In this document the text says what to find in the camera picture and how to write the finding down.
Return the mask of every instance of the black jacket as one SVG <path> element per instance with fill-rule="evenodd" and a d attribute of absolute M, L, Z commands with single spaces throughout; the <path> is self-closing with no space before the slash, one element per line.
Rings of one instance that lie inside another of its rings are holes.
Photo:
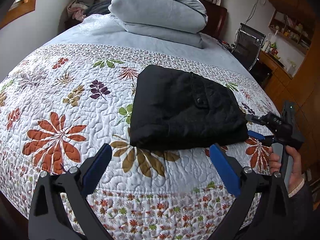
<path fill-rule="evenodd" d="M 227 145 L 248 138 L 233 92 L 194 73 L 147 66 L 138 76 L 130 144 L 148 150 Z"/>

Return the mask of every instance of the silver bolt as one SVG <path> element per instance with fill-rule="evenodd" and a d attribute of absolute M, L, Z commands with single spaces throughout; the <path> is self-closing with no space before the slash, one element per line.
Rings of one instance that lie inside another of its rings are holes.
<path fill-rule="evenodd" d="M 70 172 L 70 173 L 76 173 L 77 171 L 78 171 L 78 168 L 77 168 L 76 166 L 71 167 L 71 168 L 69 169 L 69 172 Z"/>
<path fill-rule="evenodd" d="M 44 178 L 45 176 L 47 176 L 47 172 L 46 171 L 42 171 L 41 173 L 40 173 L 40 177 L 41 178 Z"/>
<path fill-rule="evenodd" d="M 275 171 L 274 173 L 276 178 L 280 178 L 281 177 L 281 173 L 279 171 Z"/>
<path fill-rule="evenodd" d="M 246 173 L 246 174 L 252 172 L 252 169 L 250 167 L 244 167 L 243 170 L 244 170 L 244 173 Z"/>

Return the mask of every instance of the white quilted bedspread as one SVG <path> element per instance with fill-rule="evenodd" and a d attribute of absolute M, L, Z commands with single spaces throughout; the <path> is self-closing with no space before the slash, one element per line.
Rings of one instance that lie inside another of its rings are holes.
<path fill-rule="evenodd" d="M 24 216 L 41 169 L 61 174 L 109 143 L 112 160 L 87 199 L 115 239 L 207 239 L 214 231 L 234 197 L 208 150 L 153 153 L 129 145 L 137 76 L 149 64 L 223 84 L 246 113 L 277 113 L 257 83 L 221 68 L 119 46 L 41 47 L 0 84 L 0 189 Z M 256 124 L 248 129 L 271 134 Z M 255 139 L 223 148 L 242 166 L 268 173 L 267 148 Z M 73 228 L 81 233 L 66 195 L 61 196 Z M 244 225 L 258 201 L 256 196 Z"/>

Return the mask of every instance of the wrist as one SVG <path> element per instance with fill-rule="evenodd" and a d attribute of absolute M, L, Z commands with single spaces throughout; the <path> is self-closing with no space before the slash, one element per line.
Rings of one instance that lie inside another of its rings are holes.
<path fill-rule="evenodd" d="M 291 183 L 288 188 L 288 194 L 294 191 L 301 184 L 303 180 L 304 180 L 303 176 L 301 175 L 293 183 Z"/>

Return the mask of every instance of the wooden headboard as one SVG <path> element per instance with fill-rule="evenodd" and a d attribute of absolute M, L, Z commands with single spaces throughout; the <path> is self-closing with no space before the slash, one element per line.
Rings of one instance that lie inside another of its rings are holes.
<path fill-rule="evenodd" d="M 227 9 L 206 0 L 199 1 L 204 5 L 208 15 L 208 23 L 201 32 L 218 39 L 227 16 Z"/>

